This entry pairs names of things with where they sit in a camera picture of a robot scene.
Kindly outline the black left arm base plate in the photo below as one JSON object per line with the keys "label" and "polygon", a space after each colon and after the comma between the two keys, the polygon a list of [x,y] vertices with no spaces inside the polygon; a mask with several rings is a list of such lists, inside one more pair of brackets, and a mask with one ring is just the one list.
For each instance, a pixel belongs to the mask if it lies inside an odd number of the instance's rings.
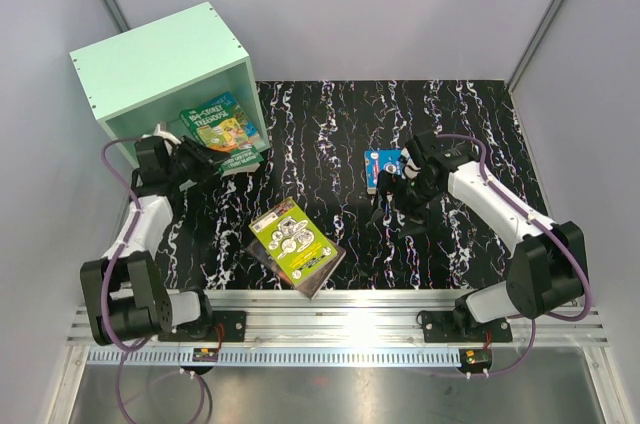
{"label": "black left arm base plate", "polygon": [[245,339],[247,313],[237,310],[214,310],[210,324],[202,332],[188,331],[181,326],[173,333],[160,334],[159,342],[212,343],[219,338],[222,343],[241,343]]}

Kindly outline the green 104-storey treehouse book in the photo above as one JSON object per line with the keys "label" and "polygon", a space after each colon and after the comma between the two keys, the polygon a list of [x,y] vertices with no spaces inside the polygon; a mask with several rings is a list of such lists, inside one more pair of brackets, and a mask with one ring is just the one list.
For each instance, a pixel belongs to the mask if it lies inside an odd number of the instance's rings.
{"label": "green 104-storey treehouse book", "polygon": [[180,118],[200,144],[230,155],[221,166],[223,176],[251,173],[260,167],[262,156],[258,149],[222,104],[183,110]]}

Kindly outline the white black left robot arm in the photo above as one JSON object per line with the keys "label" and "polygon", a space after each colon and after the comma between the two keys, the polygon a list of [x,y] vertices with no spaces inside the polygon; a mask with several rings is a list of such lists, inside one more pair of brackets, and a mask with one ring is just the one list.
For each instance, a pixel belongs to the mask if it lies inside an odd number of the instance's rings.
{"label": "white black left robot arm", "polygon": [[183,333],[194,341],[215,329],[203,289],[170,293],[156,254],[174,217],[183,185],[217,176],[230,155],[167,131],[131,138],[137,167],[118,181],[128,194],[128,214],[104,254],[81,266],[80,283],[94,342],[132,352],[154,336]]}

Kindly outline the lime green paperback book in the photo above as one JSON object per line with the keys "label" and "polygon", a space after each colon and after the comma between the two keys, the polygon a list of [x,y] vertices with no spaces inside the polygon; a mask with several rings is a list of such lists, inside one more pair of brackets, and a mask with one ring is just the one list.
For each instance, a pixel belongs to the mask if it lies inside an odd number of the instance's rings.
{"label": "lime green paperback book", "polygon": [[338,256],[336,246],[292,198],[256,218],[249,229],[294,285]]}

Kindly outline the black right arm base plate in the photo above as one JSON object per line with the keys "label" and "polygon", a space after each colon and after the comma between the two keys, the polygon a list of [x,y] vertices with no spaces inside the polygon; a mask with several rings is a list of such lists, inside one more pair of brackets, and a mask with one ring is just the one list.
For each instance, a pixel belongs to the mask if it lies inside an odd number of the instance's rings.
{"label": "black right arm base plate", "polygon": [[425,343],[511,343],[510,324],[504,319],[488,323],[475,321],[463,323],[454,311],[421,310],[416,321],[423,332]]}

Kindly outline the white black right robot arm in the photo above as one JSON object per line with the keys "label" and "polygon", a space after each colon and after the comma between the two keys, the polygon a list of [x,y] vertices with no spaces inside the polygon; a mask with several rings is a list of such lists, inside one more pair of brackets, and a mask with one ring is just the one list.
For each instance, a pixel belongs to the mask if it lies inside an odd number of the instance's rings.
{"label": "white black right robot arm", "polygon": [[[449,195],[473,211],[508,250],[506,278],[458,298],[437,326],[475,341],[511,317],[583,319],[591,310],[592,293],[580,227],[555,222],[510,191],[489,171],[488,151],[479,139],[456,134],[456,145],[447,147],[447,138],[434,131],[418,133],[401,150],[397,170],[379,169],[371,214],[378,220],[395,210],[407,219],[402,235],[423,234],[430,228],[433,204]],[[578,298],[584,301],[579,314],[557,313]]]}

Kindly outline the blue 26-storey treehouse book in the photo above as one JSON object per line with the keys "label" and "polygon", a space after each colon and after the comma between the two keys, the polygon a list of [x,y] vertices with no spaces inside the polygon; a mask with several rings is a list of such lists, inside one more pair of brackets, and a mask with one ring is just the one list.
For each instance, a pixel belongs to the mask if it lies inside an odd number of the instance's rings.
{"label": "blue 26-storey treehouse book", "polygon": [[249,119],[249,117],[243,111],[242,107],[237,103],[234,96],[229,92],[225,92],[220,96],[220,99],[221,99],[221,104],[223,105],[225,110],[232,115],[232,117],[238,122],[238,124],[244,130],[251,144],[256,148],[261,147],[264,144],[262,136],[260,135],[254,123]]}

